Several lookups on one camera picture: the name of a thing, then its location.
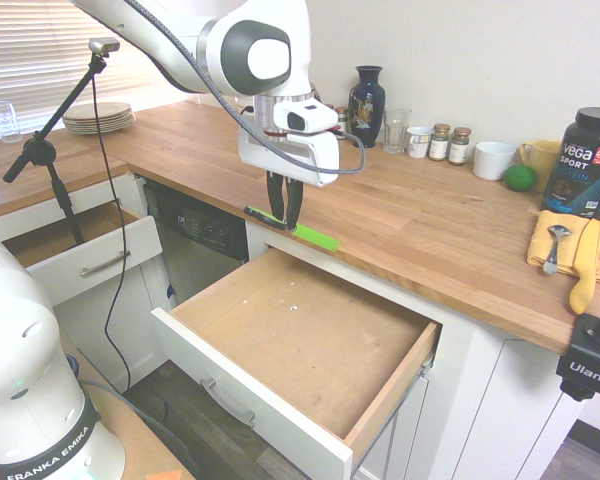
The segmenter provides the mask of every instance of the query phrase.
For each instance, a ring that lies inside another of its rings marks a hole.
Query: cabinet handle
[[[244,423],[247,427],[253,429],[253,420],[256,418],[255,412],[248,410],[246,413],[238,413],[229,405],[224,403],[222,399],[213,390],[213,387],[216,386],[215,378],[200,380],[200,385],[202,385],[202,388],[204,388],[204,390],[209,394],[213,401],[220,405],[229,415],[231,415],[236,420]]]
[[[104,263],[101,263],[100,265],[93,267],[93,268],[83,268],[80,271],[80,276],[82,278],[88,277],[89,275],[93,275],[94,273],[98,273],[101,272],[102,270],[104,270],[105,268],[109,268],[112,265],[115,265],[118,262],[121,262],[122,260],[124,260],[125,258],[127,258],[129,255],[131,255],[131,252],[127,250],[127,252],[120,252],[118,254],[117,257],[112,258],[111,260],[107,260]]]

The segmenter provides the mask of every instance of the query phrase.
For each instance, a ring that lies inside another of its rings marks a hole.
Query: window
[[[43,126],[87,72],[89,39],[112,36],[66,0],[0,0],[0,100],[14,104],[23,133]],[[186,98],[141,51],[118,40],[120,50],[96,76],[98,100],[140,110]],[[90,100],[88,86],[76,103]]]

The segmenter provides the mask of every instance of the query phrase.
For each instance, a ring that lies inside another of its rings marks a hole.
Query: small jar
[[[453,140],[451,141],[451,150],[449,150],[449,163],[451,165],[464,165],[467,160],[469,135],[471,135],[470,128],[458,127],[453,130]]]
[[[347,133],[349,125],[349,109],[347,107],[337,107],[336,113],[338,114],[338,125],[342,133]],[[344,140],[344,137],[336,135],[338,140]]]
[[[434,162],[441,162],[447,156],[449,130],[451,130],[451,127],[446,123],[436,123],[433,126],[433,130],[431,147],[429,147],[429,158]]]

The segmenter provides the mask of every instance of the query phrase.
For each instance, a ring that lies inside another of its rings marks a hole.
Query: dishwasher
[[[249,260],[243,219],[151,180],[144,191],[177,305]]]

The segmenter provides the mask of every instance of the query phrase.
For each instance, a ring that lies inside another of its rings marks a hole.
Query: wooden floor
[[[182,440],[195,465],[196,480],[306,480],[300,471],[253,432],[219,407],[171,362],[134,385],[125,397]],[[156,435],[184,464],[182,448]]]
[[[600,480],[600,454],[567,438],[541,480]]]

